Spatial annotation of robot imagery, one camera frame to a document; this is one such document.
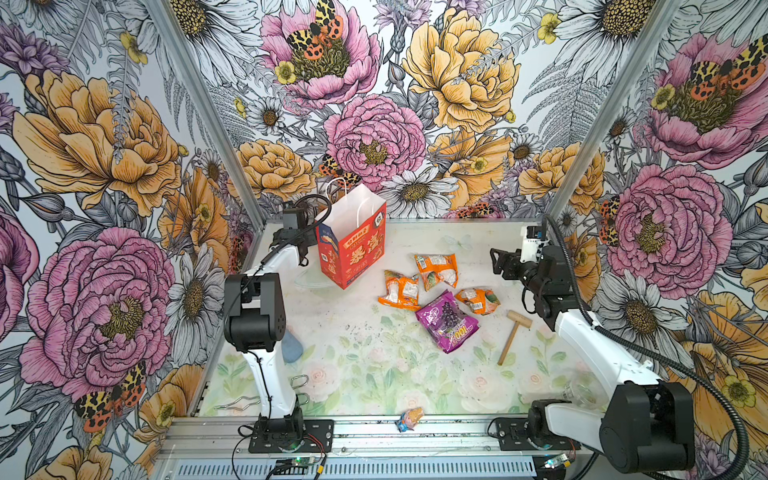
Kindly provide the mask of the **red paper gift bag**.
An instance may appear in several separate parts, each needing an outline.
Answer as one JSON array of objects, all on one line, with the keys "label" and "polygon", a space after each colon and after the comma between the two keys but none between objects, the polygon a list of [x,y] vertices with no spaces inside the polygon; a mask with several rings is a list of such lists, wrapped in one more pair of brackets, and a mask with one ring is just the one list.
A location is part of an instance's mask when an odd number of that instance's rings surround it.
[{"label": "red paper gift bag", "polygon": [[360,184],[331,206],[316,227],[322,272],[348,288],[385,253],[386,201]]}]

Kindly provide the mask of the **orange snack bag top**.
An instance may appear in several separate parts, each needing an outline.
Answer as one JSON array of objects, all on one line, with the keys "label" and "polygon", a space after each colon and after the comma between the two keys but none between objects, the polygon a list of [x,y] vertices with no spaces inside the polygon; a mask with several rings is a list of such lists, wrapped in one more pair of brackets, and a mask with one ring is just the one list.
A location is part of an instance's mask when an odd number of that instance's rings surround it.
[{"label": "orange snack bag top", "polygon": [[454,254],[415,254],[414,261],[424,289],[431,290],[440,283],[456,288],[459,280],[458,264]]}]

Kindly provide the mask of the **orange snack bag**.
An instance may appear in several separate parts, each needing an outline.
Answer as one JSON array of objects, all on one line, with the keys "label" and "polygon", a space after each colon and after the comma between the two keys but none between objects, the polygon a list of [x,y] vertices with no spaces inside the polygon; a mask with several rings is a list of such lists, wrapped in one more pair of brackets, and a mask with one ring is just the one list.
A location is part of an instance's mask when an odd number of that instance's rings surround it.
[{"label": "orange snack bag", "polygon": [[424,289],[431,290],[440,283],[456,288],[459,280],[458,264],[454,254],[415,254],[414,261]]},{"label": "orange snack bag", "polygon": [[392,270],[385,270],[384,276],[386,293],[378,298],[380,304],[413,312],[420,309],[416,276],[407,276]]},{"label": "orange snack bag", "polygon": [[465,304],[473,314],[486,316],[495,312],[501,302],[491,289],[466,288],[455,294],[455,298]]}]

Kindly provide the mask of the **purple grape snack bag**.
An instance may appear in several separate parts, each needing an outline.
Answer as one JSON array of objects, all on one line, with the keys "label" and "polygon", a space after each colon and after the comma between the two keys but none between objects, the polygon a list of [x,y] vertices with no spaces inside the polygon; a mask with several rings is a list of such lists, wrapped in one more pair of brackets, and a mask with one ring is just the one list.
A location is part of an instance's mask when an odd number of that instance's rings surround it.
[{"label": "purple grape snack bag", "polygon": [[418,322],[428,331],[436,345],[446,354],[479,330],[479,321],[465,314],[453,293],[445,290],[437,298],[415,312]]}]

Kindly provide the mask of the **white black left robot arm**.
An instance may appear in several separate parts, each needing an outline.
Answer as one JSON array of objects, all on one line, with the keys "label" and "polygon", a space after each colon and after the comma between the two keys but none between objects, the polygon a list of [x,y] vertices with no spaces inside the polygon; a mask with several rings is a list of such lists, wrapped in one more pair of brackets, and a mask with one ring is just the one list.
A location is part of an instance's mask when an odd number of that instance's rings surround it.
[{"label": "white black left robot arm", "polygon": [[289,207],[257,266],[225,281],[224,337],[254,377],[261,408],[254,435],[274,442],[304,435],[303,413],[282,353],[287,315],[278,270],[306,263],[314,244],[312,220],[310,207]]}]

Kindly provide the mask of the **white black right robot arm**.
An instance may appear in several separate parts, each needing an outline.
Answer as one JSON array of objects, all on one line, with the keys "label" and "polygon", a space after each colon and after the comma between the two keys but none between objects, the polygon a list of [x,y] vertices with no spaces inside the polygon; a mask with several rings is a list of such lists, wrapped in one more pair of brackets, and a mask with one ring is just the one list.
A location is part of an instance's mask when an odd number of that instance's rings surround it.
[{"label": "white black right robot arm", "polygon": [[540,448],[574,442],[603,454],[621,473],[683,471],[695,463],[693,400],[678,383],[664,381],[609,339],[585,306],[568,255],[539,249],[490,252],[494,274],[519,281],[534,297],[534,312],[585,361],[608,397],[604,412],[573,400],[536,400],[526,422]]}]

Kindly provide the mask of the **orange snack bag right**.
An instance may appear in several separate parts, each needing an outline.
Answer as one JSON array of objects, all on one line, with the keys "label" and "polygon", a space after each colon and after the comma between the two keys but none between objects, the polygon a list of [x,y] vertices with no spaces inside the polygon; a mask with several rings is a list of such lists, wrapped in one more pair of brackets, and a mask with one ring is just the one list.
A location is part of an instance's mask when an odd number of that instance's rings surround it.
[{"label": "orange snack bag right", "polygon": [[486,316],[495,312],[501,302],[491,289],[466,288],[455,294],[455,298],[465,304],[473,314]]}]

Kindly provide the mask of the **orange snack bag left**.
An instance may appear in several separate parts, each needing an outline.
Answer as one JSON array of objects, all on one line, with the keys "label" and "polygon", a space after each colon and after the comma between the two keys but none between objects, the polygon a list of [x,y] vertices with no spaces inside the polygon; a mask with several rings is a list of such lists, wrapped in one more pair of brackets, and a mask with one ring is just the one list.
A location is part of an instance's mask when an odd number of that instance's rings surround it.
[{"label": "orange snack bag left", "polygon": [[392,270],[385,270],[384,276],[386,293],[378,298],[380,304],[413,312],[420,309],[416,276],[407,276]]}]

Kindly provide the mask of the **wooden mallet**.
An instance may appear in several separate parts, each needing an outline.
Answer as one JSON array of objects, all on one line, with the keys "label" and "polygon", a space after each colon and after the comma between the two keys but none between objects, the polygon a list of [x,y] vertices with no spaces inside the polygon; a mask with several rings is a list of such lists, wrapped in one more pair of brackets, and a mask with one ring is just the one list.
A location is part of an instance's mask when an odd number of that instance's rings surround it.
[{"label": "wooden mallet", "polygon": [[506,312],[506,317],[513,322],[513,327],[498,358],[498,366],[504,365],[518,331],[520,329],[529,329],[533,323],[533,321],[527,316],[513,310],[508,310]]}]

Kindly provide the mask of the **blue grey oval sponge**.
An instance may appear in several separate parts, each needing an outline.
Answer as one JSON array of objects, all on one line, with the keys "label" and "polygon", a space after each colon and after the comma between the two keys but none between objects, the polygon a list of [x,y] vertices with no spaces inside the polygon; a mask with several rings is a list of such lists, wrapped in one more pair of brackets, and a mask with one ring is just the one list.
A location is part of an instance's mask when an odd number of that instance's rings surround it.
[{"label": "blue grey oval sponge", "polygon": [[281,340],[282,357],[286,364],[297,362],[304,354],[303,344],[290,331],[286,330]]}]

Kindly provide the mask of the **clear glass cup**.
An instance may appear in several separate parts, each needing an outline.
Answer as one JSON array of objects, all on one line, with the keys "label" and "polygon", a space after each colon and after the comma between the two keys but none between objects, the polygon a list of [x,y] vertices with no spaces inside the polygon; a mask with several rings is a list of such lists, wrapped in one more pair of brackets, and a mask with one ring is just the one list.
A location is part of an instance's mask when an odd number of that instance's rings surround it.
[{"label": "clear glass cup", "polygon": [[604,389],[591,372],[579,372],[571,377],[563,396],[575,406],[588,410],[600,410],[606,402]]}]

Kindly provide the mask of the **metal paper clip upper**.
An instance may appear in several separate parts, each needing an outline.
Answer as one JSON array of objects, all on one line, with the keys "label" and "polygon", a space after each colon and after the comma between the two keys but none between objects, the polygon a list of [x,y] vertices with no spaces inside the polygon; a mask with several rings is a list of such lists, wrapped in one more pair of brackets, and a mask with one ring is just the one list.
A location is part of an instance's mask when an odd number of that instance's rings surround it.
[{"label": "metal paper clip upper", "polygon": [[303,388],[309,382],[309,376],[306,374],[295,375],[290,378],[290,386],[294,390]]}]

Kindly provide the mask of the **metal paper clip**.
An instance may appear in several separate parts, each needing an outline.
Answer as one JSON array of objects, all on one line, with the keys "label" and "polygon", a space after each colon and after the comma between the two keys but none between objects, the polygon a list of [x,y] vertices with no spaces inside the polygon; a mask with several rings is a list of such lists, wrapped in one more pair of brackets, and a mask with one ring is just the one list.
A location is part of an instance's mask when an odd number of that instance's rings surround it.
[{"label": "metal paper clip", "polygon": [[303,388],[309,382],[309,376],[306,374],[295,375],[290,378],[290,386],[294,390]]},{"label": "metal paper clip", "polygon": [[[306,393],[297,394],[297,404],[300,406],[306,405],[310,401],[310,397]],[[258,396],[240,396],[235,400],[217,404],[214,409],[217,411],[231,411],[231,412],[245,412],[252,407],[259,407],[261,405],[261,399]]]}]

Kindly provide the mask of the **metal paper clip lower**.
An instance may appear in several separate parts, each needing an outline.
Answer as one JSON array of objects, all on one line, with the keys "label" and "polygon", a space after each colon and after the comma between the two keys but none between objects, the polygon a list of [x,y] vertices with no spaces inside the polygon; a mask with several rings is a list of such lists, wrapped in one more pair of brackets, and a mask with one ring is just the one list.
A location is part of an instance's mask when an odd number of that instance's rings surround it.
[{"label": "metal paper clip lower", "polygon": [[[306,405],[310,401],[310,397],[306,393],[297,394],[297,404],[300,406]],[[245,412],[252,407],[259,407],[261,405],[261,399],[258,396],[240,396],[235,400],[217,404],[214,409],[217,411],[231,411],[231,412]]]}]

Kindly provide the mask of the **small wrapped candy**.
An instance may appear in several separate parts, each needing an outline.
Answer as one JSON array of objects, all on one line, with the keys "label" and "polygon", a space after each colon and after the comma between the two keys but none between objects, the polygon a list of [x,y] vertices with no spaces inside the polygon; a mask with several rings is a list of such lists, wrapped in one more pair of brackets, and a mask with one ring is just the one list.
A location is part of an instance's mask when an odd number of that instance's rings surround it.
[{"label": "small wrapped candy", "polygon": [[395,425],[399,432],[413,431],[424,416],[422,407],[408,409],[396,420]]}]

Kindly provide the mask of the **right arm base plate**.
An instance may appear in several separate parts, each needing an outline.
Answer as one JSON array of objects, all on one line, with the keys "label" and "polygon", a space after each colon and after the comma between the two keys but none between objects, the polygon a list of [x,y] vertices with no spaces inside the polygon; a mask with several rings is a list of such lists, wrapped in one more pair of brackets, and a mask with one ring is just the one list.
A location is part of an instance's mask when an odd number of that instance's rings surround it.
[{"label": "right arm base plate", "polygon": [[496,417],[489,422],[486,434],[498,442],[501,451],[581,449],[579,442],[536,430],[523,417]]}]

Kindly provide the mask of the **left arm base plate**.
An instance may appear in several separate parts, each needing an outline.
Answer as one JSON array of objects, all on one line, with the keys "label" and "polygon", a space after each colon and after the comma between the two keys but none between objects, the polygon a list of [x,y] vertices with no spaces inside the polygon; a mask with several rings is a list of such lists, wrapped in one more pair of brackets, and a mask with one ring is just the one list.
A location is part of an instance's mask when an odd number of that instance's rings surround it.
[{"label": "left arm base plate", "polygon": [[329,453],[335,422],[327,419],[259,418],[249,438],[251,454]]}]

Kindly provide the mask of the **aluminium front rail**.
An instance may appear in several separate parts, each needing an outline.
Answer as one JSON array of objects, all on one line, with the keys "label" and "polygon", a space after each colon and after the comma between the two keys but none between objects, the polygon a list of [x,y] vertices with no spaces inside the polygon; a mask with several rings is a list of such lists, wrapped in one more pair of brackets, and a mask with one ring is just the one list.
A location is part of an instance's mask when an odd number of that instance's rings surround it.
[{"label": "aluminium front rail", "polygon": [[[549,430],[566,437],[560,449],[535,448],[521,440],[509,451],[488,435],[494,430],[494,414],[426,415],[413,431],[401,432],[394,416],[334,417],[331,459],[362,460],[365,458],[442,458],[503,457],[551,455],[581,444],[605,453],[599,443],[600,419],[594,411],[583,411],[558,404],[547,415]],[[157,460],[276,460],[298,457],[298,451],[251,453],[250,440],[240,433],[243,425],[255,422],[253,417],[192,417],[176,420],[169,429]]]}]

